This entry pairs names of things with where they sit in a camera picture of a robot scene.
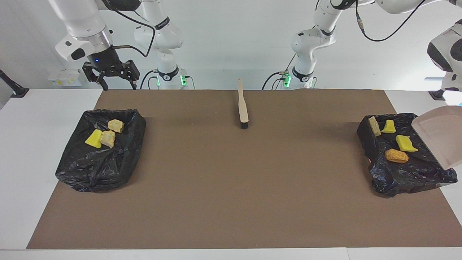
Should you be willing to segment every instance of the black plastic bag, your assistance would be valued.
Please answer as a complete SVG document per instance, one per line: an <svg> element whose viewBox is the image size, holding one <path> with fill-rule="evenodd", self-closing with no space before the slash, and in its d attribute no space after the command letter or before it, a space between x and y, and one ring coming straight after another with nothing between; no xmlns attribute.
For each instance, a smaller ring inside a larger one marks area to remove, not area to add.
<svg viewBox="0 0 462 260"><path fill-rule="evenodd" d="M122 121L113 148L85 144L95 129L107 131L112 119ZM106 192L128 182L140 157L146 120L137 110L95 110L83 113L64 149L56 177L79 192Z"/></svg>
<svg viewBox="0 0 462 260"><path fill-rule="evenodd" d="M378 193L394 197L398 193L415 193L435 189L445 184L457 182L454 169L443 170L435 156L412 128L412 121L417 117L412 113L397 115L375 115L380 129L387 120L393 120L396 133L375 137L368 119L364 117L357 134L361 140L365 155L370 159L369 170L372 175L372 187ZM419 151L407 153L409 162L400 164L385 158L389 149L399 150L396 136L409 136L412 144Z"/></svg>

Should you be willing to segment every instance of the dustpan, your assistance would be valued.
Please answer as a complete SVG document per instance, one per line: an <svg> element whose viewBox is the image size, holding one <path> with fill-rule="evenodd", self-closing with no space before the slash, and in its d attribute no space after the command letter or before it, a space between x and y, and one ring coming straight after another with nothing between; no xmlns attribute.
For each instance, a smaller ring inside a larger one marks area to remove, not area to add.
<svg viewBox="0 0 462 260"><path fill-rule="evenodd" d="M412 127L444 170L462 164L462 107L436 108L414 119Z"/></svg>

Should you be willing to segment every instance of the brown table mat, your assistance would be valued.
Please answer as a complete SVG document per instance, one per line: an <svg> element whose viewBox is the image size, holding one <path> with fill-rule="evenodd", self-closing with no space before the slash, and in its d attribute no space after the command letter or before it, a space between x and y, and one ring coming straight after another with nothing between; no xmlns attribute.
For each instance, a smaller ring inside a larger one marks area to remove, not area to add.
<svg viewBox="0 0 462 260"><path fill-rule="evenodd" d="M138 166L105 194L58 183L28 248L462 246L439 189L373 192L356 128L395 113L384 91L244 95L247 130L237 91L103 93L96 108L147 120Z"/></svg>

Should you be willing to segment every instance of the black rubber foot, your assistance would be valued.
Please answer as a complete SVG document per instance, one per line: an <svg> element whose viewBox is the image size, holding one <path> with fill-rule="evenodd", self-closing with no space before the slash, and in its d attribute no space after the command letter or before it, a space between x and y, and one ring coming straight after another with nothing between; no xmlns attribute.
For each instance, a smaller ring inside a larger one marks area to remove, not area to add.
<svg viewBox="0 0 462 260"><path fill-rule="evenodd" d="M442 89L437 90L437 91L429 91L428 93L434 100L445 101L445 99L443 98L444 90Z"/></svg>
<svg viewBox="0 0 462 260"><path fill-rule="evenodd" d="M22 92L22 94L19 94L19 95L12 94L10 97L11 98L16 98L16 99L24 97L27 94L27 92L29 91L29 88L28 87L23 87L23 89L24 89L24 92Z"/></svg>

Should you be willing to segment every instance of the yellow foam piece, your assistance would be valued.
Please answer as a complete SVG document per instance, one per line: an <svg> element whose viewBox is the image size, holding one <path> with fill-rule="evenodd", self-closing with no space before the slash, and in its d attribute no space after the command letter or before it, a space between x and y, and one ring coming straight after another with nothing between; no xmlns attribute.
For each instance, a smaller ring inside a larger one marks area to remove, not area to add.
<svg viewBox="0 0 462 260"><path fill-rule="evenodd" d="M408 136L396 136L396 142L403 152L417 152L418 149L412 146L412 141Z"/></svg>
<svg viewBox="0 0 462 260"><path fill-rule="evenodd" d="M91 145L95 148L101 148L101 136L103 132L101 130L95 129L90 137L85 141L86 144Z"/></svg>
<svg viewBox="0 0 462 260"><path fill-rule="evenodd" d="M385 128L381 132L385 134L396 133L395 122L393 120L387 120L385 123Z"/></svg>

